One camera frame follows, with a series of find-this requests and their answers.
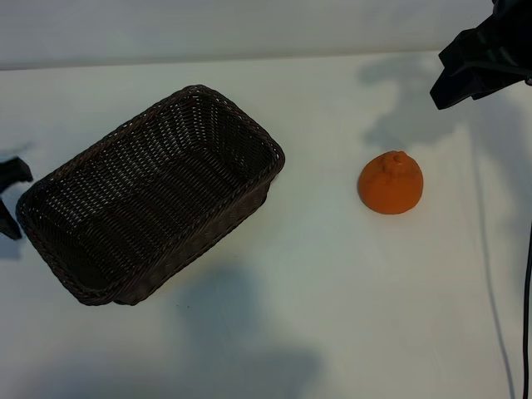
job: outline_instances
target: brown wicker basket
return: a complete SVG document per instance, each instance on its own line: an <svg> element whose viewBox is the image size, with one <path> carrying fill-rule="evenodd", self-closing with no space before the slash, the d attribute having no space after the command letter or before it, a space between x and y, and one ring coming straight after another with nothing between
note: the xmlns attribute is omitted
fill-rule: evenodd
<svg viewBox="0 0 532 399"><path fill-rule="evenodd" d="M38 181L17 218L81 303L135 305L257 210L283 164L233 102L190 86Z"/></svg>

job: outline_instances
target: white tabletop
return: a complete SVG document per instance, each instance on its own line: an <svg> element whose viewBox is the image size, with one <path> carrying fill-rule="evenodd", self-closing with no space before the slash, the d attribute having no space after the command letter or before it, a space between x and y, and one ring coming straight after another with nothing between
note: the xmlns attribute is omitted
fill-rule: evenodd
<svg viewBox="0 0 532 399"><path fill-rule="evenodd" d="M1 150L37 179L195 83L287 158L256 214L135 307L79 304L0 237L0 397L520 397L532 91L438 111L440 71L420 53L0 72ZM356 181L391 149L426 185L382 216Z"/></svg>

